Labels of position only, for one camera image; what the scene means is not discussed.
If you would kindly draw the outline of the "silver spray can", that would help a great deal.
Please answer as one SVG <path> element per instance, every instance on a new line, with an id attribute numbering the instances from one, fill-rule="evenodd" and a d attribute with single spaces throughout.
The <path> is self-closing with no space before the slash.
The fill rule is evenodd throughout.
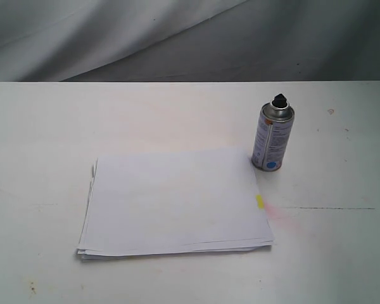
<path id="1" fill-rule="evenodd" d="M 256 168 L 266 172 L 281 168 L 294 119 L 295 111 L 283 94 L 262 106 L 251 156 Z"/>

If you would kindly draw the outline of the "white paper stack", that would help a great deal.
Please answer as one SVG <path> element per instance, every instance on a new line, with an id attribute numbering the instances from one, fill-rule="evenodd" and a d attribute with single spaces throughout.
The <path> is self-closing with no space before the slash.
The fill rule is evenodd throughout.
<path id="1" fill-rule="evenodd" d="M 77 254 L 251 251 L 273 242 L 247 152 L 223 148 L 98 158 Z"/>

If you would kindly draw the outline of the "grey fabric backdrop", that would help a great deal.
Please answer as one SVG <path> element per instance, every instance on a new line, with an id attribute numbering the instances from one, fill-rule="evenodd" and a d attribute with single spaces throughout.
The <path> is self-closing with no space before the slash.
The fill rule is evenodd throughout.
<path id="1" fill-rule="evenodd" d="M 380 1 L 0 1 L 0 82 L 380 80 Z"/>

